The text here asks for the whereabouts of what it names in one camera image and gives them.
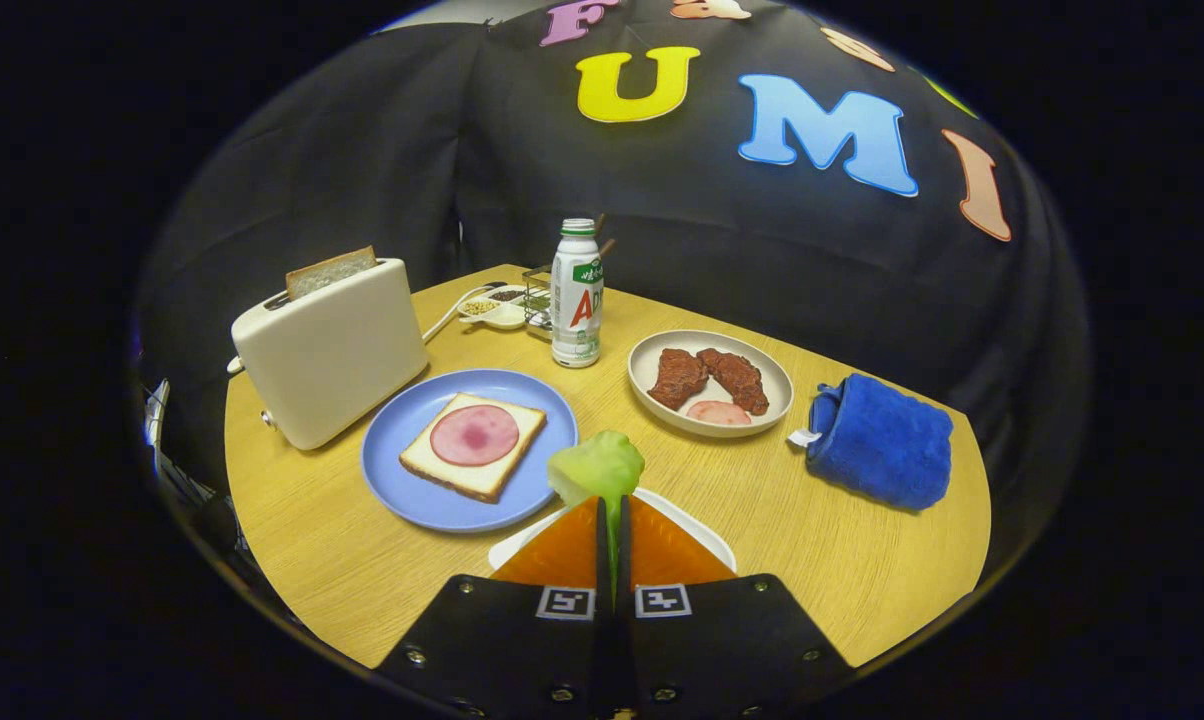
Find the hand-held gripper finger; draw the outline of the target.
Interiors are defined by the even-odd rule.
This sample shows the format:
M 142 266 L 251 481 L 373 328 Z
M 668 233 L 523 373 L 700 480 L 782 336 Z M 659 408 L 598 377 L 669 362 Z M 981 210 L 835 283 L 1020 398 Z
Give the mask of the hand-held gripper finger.
M 793 719 L 852 680 L 774 574 L 635 583 L 631 504 L 616 529 L 616 706 L 639 719 Z
M 588 719 L 594 644 L 610 619 L 606 504 L 578 541 L 592 584 L 447 579 L 377 675 L 459 719 Z

